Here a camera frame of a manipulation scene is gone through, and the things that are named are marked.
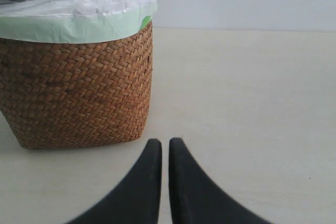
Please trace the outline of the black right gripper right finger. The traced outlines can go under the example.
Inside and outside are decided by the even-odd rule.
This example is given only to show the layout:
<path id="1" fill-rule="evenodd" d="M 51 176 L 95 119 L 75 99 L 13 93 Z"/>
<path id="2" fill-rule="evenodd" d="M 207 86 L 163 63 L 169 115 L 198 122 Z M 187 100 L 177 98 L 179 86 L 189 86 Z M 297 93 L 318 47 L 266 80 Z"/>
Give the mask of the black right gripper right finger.
<path id="1" fill-rule="evenodd" d="M 269 223 L 218 187 L 177 137 L 169 142 L 169 197 L 173 223 Z"/>

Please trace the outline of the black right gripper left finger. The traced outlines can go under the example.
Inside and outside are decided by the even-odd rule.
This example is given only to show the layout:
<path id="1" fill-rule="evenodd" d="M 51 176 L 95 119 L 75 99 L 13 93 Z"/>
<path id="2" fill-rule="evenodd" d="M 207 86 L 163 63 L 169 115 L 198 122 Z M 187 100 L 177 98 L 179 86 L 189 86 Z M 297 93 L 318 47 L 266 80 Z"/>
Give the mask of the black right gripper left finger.
<path id="1" fill-rule="evenodd" d="M 161 185 L 162 145 L 150 139 L 124 179 L 70 223 L 158 223 Z"/>

